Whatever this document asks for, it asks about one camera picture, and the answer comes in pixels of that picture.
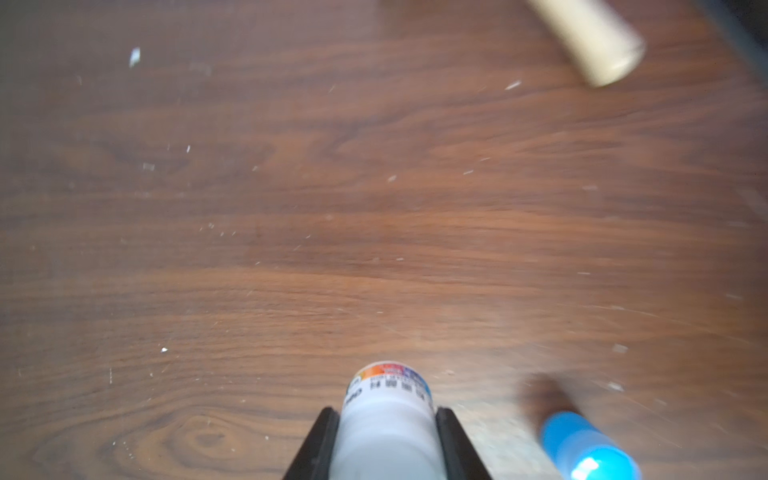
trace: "wooden floor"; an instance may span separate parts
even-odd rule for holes
[[[612,4],[591,90],[521,1],[5,2],[0,476],[276,480],[395,359],[495,480],[558,477],[553,381],[646,478],[768,477],[768,93]]]

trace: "black holder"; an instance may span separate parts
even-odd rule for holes
[[[448,480],[492,480],[453,410],[440,407],[435,415]],[[324,408],[304,439],[283,480],[328,480],[339,413]]]

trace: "blue cap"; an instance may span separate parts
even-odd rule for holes
[[[581,415],[555,413],[541,444],[566,480],[641,480],[634,460]]]

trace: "plastic bottle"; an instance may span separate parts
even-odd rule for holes
[[[330,480],[445,480],[432,394],[398,362],[377,362],[349,384]]]
[[[641,480],[635,461],[576,413],[549,417],[541,444],[566,480]]]

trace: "colorful label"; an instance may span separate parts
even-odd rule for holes
[[[401,363],[378,363],[360,370],[346,390],[344,407],[362,395],[376,390],[397,389],[413,394],[432,408],[432,392],[415,370]]]

